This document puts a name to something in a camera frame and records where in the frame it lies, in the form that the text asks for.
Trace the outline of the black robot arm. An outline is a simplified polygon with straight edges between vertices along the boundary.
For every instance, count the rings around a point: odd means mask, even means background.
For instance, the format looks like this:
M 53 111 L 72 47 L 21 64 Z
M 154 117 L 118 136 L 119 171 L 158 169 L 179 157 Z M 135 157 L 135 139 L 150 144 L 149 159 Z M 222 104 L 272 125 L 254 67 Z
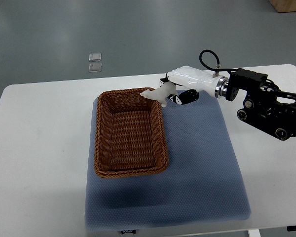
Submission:
M 281 140 L 296 137 L 296 93 L 284 92 L 267 77 L 242 68 L 229 70 L 225 98 L 233 101 L 238 91 L 246 91 L 241 121 Z

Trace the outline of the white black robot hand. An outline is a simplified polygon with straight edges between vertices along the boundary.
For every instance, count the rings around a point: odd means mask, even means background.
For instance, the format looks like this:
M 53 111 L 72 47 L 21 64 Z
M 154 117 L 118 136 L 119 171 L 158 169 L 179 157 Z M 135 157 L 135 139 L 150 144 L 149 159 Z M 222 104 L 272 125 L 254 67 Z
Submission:
M 225 97 L 228 86 L 228 78 L 220 75 L 219 72 L 211 74 L 190 66 L 182 66 L 168 72 L 160 80 L 159 85 L 163 86 L 168 82 L 186 88 L 186 91 L 179 94 L 171 92 L 167 96 L 169 100 L 179 105 L 196 101 L 199 98 L 199 93 L 202 91 L 215 98 Z

